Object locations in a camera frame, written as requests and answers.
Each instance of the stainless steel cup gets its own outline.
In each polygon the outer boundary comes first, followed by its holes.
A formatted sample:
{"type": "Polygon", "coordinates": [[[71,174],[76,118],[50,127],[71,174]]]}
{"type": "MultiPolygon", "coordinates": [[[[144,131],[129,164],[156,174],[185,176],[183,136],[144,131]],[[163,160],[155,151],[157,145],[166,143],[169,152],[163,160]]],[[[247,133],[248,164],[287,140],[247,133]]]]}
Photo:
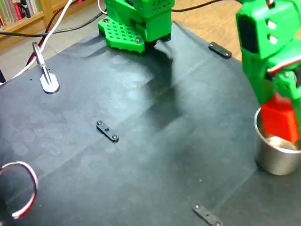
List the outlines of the stainless steel cup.
{"type": "Polygon", "coordinates": [[[301,163],[301,142],[295,144],[282,138],[265,134],[261,109],[254,117],[255,130],[261,140],[257,154],[257,163],[267,172],[286,175],[294,172],[301,163]]]}

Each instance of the black table surface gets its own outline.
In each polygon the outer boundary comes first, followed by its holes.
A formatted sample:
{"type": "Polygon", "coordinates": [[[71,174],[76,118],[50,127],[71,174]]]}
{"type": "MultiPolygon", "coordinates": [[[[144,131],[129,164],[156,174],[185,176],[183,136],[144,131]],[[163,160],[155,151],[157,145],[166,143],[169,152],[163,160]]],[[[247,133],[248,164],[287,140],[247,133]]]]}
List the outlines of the black table surface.
{"type": "MultiPolygon", "coordinates": [[[[207,46],[176,23],[144,54],[95,35],[47,61],[58,93],[42,91],[37,67],[1,86],[0,164],[25,161],[40,181],[16,224],[205,226],[191,210],[199,203],[225,226],[299,225],[300,170],[257,169],[253,91],[239,61],[207,46]]],[[[31,189],[21,170],[1,175],[10,210],[31,189]]]]}

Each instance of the small metal plate with holes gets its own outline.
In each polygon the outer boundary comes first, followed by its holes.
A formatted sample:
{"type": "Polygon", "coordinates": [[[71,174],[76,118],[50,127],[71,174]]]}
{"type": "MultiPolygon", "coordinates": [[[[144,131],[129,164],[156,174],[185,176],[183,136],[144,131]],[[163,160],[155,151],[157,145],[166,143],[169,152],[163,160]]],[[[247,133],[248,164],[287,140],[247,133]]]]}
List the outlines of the small metal plate with holes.
{"type": "Polygon", "coordinates": [[[203,218],[211,226],[223,226],[221,220],[219,220],[213,213],[209,212],[204,206],[196,204],[192,210],[201,218],[203,218]]]}
{"type": "Polygon", "coordinates": [[[232,56],[232,53],[228,50],[226,50],[224,47],[221,47],[220,45],[216,44],[215,42],[211,42],[208,46],[208,48],[213,51],[214,53],[217,53],[221,57],[225,59],[229,59],[232,56]]]}
{"type": "Polygon", "coordinates": [[[96,127],[106,135],[111,141],[118,142],[119,136],[110,128],[108,127],[103,121],[97,121],[96,127]]]}

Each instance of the wooden floor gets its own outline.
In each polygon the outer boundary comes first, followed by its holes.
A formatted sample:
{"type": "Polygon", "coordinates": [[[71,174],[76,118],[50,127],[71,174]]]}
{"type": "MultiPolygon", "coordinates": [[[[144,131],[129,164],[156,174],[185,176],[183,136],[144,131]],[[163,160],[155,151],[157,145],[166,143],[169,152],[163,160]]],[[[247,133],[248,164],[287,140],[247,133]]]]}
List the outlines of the wooden floor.
{"type": "MultiPolygon", "coordinates": [[[[209,0],[175,0],[175,9],[187,8],[209,0]]],[[[173,19],[193,31],[206,41],[214,41],[232,52],[241,60],[235,14],[241,4],[234,0],[223,0],[206,7],[173,13],[173,19]]]]}

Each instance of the white plastic base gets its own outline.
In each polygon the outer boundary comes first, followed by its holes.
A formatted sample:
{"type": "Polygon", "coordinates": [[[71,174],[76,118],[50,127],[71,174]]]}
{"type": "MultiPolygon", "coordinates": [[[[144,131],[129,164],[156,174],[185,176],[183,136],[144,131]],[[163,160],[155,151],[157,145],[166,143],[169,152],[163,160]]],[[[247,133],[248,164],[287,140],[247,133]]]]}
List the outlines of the white plastic base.
{"type": "Polygon", "coordinates": [[[60,85],[58,84],[58,81],[54,74],[49,73],[49,76],[51,82],[47,82],[45,75],[42,75],[42,77],[40,78],[40,82],[45,93],[54,94],[60,89],[60,85]]]}

